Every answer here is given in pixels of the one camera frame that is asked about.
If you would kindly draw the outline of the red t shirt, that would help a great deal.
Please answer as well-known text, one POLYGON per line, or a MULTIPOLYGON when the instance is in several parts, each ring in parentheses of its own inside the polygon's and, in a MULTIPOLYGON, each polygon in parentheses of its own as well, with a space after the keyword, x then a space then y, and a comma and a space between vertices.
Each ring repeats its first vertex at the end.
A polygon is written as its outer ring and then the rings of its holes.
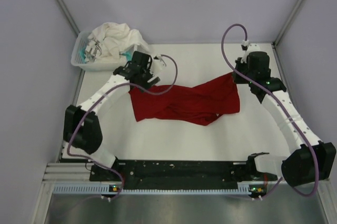
POLYGON ((180 120, 206 126, 219 117, 240 112, 240 98, 230 73, 203 84, 174 85, 167 93, 129 91, 137 122, 145 119, 180 120))

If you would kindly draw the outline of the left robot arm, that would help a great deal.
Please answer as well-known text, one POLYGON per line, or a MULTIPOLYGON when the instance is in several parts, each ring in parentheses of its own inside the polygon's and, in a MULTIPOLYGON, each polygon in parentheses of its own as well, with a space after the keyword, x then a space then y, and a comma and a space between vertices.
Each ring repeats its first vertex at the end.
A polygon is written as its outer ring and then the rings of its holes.
POLYGON ((161 55, 148 55, 139 51, 124 66, 116 68, 107 82, 90 98, 78 106, 70 105, 65 111, 64 141, 67 154, 99 163, 101 174, 108 180, 119 175, 114 164, 116 156, 103 144, 100 119, 131 87, 139 85, 149 89, 160 81, 157 76, 166 67, 161 55))

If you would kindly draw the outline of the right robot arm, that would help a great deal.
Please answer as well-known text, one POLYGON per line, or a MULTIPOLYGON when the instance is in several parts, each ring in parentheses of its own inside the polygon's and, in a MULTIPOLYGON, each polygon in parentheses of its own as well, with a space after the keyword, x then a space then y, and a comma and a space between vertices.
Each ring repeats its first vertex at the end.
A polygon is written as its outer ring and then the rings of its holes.
POLYGON ((284 136, 290 155, 282 157, 259 153, 245 167, 249 178, 259 179, 264 173, 283 177, 292 187, 329 178, 336 148, 324 143, 313 133, 294 107, 283 82, 272 77, 270 58, 262 51, 250 52, 235 61, 233 81, 247 84, 269 112, 284 136))

